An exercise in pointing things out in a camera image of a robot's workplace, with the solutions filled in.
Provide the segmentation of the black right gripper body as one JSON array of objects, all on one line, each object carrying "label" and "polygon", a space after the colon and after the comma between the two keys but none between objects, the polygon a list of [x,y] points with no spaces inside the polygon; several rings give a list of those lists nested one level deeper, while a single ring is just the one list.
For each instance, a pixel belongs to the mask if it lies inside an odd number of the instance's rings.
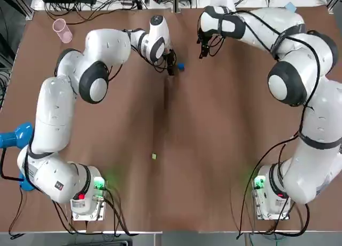
[{"label": "black right gripper body", "polygon": [[197,44],[207,45],[213,34],[210,32],[204,32],[201,29],[197,31]]}]

